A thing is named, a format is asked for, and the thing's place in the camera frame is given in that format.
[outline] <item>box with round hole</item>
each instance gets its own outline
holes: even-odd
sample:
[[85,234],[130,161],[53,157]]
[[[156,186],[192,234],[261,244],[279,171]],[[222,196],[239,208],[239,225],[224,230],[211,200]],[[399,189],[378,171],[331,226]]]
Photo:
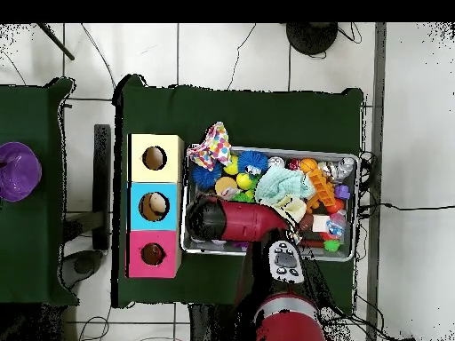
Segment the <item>box with round hole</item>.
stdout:
[[181,183],[137,183],[130,190],[130,230],[178,230]]
[[131,231],[126,277],[174,278],[181,262],[179,231]]
[[130,134],[131,182],[181,182],[184,143],[177,135]]

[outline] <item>mint green cloth toy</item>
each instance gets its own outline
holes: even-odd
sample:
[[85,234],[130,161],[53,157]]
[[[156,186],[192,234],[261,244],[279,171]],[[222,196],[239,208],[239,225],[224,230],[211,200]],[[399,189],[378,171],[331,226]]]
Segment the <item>mint green cloth toy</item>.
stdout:
[[261,204],[272,205],[282,200],[287,194],[309,198],[315,192],[313,184],[303,171],[270,166],[256,185],[254,198]]

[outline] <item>gray tray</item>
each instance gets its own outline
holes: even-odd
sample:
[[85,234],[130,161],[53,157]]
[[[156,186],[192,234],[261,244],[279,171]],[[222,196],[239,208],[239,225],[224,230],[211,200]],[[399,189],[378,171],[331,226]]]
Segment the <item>gray tray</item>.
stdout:
[[[264,153],[267,157],[279,156],[283,159],[291,158],[313,158],[317,162],[332,161],[337,163],[343,158],[350,157],[355,161],[355,168],[353,172],[347,177],[343,184],[349,187],[351,197],[345,201],[347,212],[347,227],[345,229],[344,240],[342,240],[339,250],[337,252],[329,252],[324,249],[306,247],[299,247],[300,254],[303,258],[315,257],[316,260],[324,261],[348,261],[355,254],[356,227],[358,223],[357,211],[359,203],[359,183],[360,183],[360,160],[356,155],[344,155],[337,153],[319,153],[319,152],[300,152],[297,150],[282,150],[282,149],[261,149],[255,147],[232,147],[231,154],[238,155],[244,150],[256,150]],[[194,164],[190,162],[189,158],[185,160],[185,176],[183,183],[183,200],[182,200],[182,213],[181,213],[181,227],[180,227],[180,247],[189,253],[205,253],[214,255],[232,255],[243,257],[246,253],[245,249],[234,247],[234,242],[226,242],[224,244],[215,244],[213,242],[194,242],[185,228],[185,215],[187,206],[195,199],[198,189],[196,184],[191,178],[191,172]]]

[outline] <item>green tablecloth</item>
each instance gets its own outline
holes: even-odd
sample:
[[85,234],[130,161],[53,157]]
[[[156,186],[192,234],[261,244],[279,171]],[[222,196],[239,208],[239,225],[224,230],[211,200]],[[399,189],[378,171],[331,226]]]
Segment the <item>green tablecloth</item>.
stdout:
[[30,196],[0,210],[0,302],[74,305],[58,278],[64,198],[60,102],[73,83],[0,86],[0,145],[19,141],[38,157],[43,176]]
[[[231,304],[234,301],[242,258],[185,254],[176,278],[127,279],[124,277],[126,228],[126,135],[128,133],[177,134],[185,143],[197,143],[206,129],[223,122],[232,145],[277,149],[352,153],[360,149],[360,114],[363,94],[358,89],[343,94],[320,92],[211,91],[190,86],[170,89],[144,87],[137,75],[125,77],[114,97],[116,144],[122,140],[121,166],[116,164],[113,258],[118,258],[118,283],[113,276],[113,298],[125,306],[136,302],[194,302]],[[115,159],[120,157],[117,149]],[[320,262],[335,303],[351,312],[353,260]]]

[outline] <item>colorful toy pile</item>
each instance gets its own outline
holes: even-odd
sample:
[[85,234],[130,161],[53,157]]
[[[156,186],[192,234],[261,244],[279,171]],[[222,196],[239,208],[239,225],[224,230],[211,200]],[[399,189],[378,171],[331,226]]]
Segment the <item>colorful toy pile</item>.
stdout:
[[[350,197],[342,183],[354,169],[354,159],[286,161],[255,150],[235,155],[231,149],[226,127],[218,122],[207,131],[201,145],[187,150],[196,164],[192,178],[202,195],[216,196],[223,202],[268,206],[288,223],[300,245],[310,242],[312,247],[329,252],[339,249],[347,222],[345,202]],[[309,233],[319,234],[321,241],[306,237]],[[224,239],[248,241],[244,237]]]

